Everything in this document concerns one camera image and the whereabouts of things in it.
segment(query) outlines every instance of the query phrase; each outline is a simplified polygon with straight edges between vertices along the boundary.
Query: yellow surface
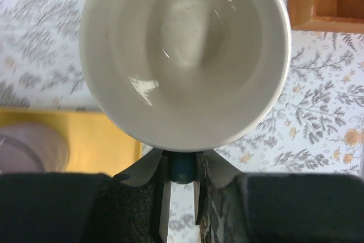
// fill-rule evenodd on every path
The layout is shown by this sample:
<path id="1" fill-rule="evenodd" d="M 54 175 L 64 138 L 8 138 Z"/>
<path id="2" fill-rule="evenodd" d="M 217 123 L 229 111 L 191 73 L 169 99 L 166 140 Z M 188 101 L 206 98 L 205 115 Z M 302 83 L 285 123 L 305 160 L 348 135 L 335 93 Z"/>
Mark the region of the yellow surface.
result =
<path id="1" fill-rule="evenodd" d="M 0 127 L 21 122 L 39 122 L 65 136 L 70 147 L 68 172 L 115 175 L 141 157 L 140 142 L 103 113 L 0 108 Z"/>

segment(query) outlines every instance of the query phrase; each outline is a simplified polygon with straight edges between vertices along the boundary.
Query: clear plastic container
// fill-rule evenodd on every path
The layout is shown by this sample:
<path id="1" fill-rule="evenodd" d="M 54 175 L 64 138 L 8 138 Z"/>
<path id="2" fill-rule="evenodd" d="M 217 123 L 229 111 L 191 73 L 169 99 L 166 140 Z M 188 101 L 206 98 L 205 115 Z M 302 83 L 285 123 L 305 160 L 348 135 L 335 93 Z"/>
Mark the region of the clear plastic container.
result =
<path id="1" fill-rule="evenodd" d="M 69 146 L 54 129 L 22 123 L 0 129 L 0 172 L 62 172 Z"/>

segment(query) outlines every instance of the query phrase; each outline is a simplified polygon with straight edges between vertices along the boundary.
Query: gray leaf pattern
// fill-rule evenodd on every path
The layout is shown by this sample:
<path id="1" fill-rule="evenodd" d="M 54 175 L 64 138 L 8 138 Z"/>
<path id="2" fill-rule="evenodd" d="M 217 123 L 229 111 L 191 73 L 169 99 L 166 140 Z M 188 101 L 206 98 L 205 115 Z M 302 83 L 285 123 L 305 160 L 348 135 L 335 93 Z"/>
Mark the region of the gray leaf pattern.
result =
<path id="1" fill-rule="evenodd" d="M 307 81 L 308 75 L 314 75 L 317 80 L 324 80 L 323 69 L 329 68 L 331 71 L 342 71 L 344 66 L 350 65 L 354 60 L 354 55 L 350 51 L 346 51 L 337 60 L 334 53 L 330 52 L 326 58 L 322 58 L 321 54 L 316 51 L 315 56 L 308 61 L 300 62 L 304 55 L 305 48 L 302 48 L 291 59 L 291 73 L 297 76 L 301 81 Z"/>
<path id="2" fill-rule="evenodd" d="M 323 154 L 312 155 L 307 149 L 296 154 L 286 152 L 274 158 L 274 166 L 282 166 L 282 170 L 288 172 L 301 172 L 302 170 L 316 170 L 319 167 L 329 165 L 329 159 Z"/>
<path id="3" fill-rule="evenodd" d="M 193 228 L 195 226 L 195 217 L 191 213 L 186 213 L 180 216 L 179 219 L 171 218 L 168 227 L 171 230 L 181 231 L 188 228 Z"/>
<path id="4" fill-rule="evenodd" d="M 361 43 L 364 43 L 364 34 L 358 34 L 358 40 Z"/>
<path id="5" fill-rule="evenodd" d="M 69 94 L 72 94 L 82 88 L 84 81 L 82 72 L 77 70 L 74 65 L 70 65 L 66 73 L 53 71 L 52 77 L 45 82 L 42 90 L 51 89 L 58 85 L 71 84 L 72 87 Z"/>
<path id="6" fill-rule="evenodd" d="M 341 103 L 346 105 L 356 104 L 364 107 L 364 87 L 362 85 L 351 85 L 347 88 L 347 92 L 337 91 L 337 97 Z"/>
<path id="7" fill-rule="evenodd" d="M 19 0 L 0 13 L 0 37 L 30 64 L 44 67 L 55 64 L 59 51 L 53 32 L 72 39 L 78 36 L 80 11 L 75 0 Z M 28 29 L 23 35 L 11 30 Z"/>
<path id="8" fill-rule="evenodd" d="M 353 36 L 354 36 L 354 34 L 333 32 L 331 34 L 331 42 L 332 42 L 332 46 L 333 46 L 334 50 L 335 51 L 337 50 L 338 43 L 342 43 L 342 44 L 345 44 L 348 47 L 350 47 L 354 52 L 358 52 Z M 324 34 L 323 39 L 326 39 L 326 37 L 327 37 L 327 32 Z M 358 40 L 362 42 L 363 37 L 361 34 L 358 35 Z"/>
<path id="9" fill-rule="evenodd" d="M 14 93 L 14 84 L 6 84 L 5 81 L 0 81 L 0 105 L 28 108 L 30 101 L 28 98 L 19 97 Z"/>
<path id="10" fill-rule="evenodd" d="M 269 136 L 267 134 L 258 133 L 252 137 L 245 135 L 238 139 L 237 141 L 229 144 L 228 146 L 222 146 L 216 149 L 216 151 L 226 156 L 227 158 L 230 157 L 229 150 L 231 148 L 238 149 L 241 154 L 246 153 L 249 149 L 257 150 L 263 146 L 267 146 L 269 148 L 273 148 L 277 144 L 277 137 L 276 136 Z"/>
<path id="11" fill-rule="evenodd" d="M 335 126 L 343 126 L 346 122 L 342 119 L 344 112 L 338 107 L 333 112 L 329 111 L 330 91 L 334 85 L 328 81 L 320 84 L 314 90 L 308 90 L 298 104 L 287 103 L 288 107 L 295 110 L 295 118 L 300 126 L 304 126 L 304 137 L 311 144 L 318 142 L 324 136 L 324 132 L 331 135 L 338 132 Z"/>
<path id="12" fill-rule="evenodd" d="M 34 88 L 41 81 L 42 81 L 41 76 L 37 76 L 32 73 L 26 72 L 19 78 L 19 86 L 25 88 Z"/>
<path id="13" fill-rule="evenodd" d="M 268 118 L 258 123 L 257 129 L 261 131 L 268 131 L 268 133 L 276 133 L 277 131 L 277 120 L 282 120 L 286 117 L 284 109 L 272 108 L 268 114 Z"/>
<path id="14" fill-rule="evenodd" d="M 348 174 L 348 175 L 359 175 L 360 166 L 359 164 L 351 165 L 349 168 L 340 170 L 340 173 Z"/>

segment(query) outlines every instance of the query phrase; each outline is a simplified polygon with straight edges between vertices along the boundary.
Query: white ceramic cup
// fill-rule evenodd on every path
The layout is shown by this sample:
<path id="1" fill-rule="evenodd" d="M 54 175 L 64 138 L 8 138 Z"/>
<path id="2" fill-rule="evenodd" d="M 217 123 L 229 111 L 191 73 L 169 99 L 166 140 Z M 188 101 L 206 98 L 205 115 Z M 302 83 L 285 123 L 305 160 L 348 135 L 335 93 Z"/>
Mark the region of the white ceramic cup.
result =
<path id="1" fill-rule="evenodd" d="M 87 0 L 87 85 L 125 133 L 201 151 L 235 141 L 267 114 L 286 79 L 282 0 Z"/>

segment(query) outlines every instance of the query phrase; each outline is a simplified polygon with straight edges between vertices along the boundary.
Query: floral tablecloth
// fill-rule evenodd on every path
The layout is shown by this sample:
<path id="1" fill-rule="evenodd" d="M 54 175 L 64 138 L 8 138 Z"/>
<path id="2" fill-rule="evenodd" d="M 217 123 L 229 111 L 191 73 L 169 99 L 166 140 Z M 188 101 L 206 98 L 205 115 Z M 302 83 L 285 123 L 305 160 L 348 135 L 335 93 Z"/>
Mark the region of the floral tablecloth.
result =
<path id="1" fill-rule="evenodd" d="M 81 73 L 85 0 L 0 0 L 0 105 L 98 109 Z M 267 117 L 217 151 L 243 171 L 359 173 L 364 35 L 294 31 L 287 83 Z M 170 242 L 196 242 L 192 186 L 173 185 Z"/>

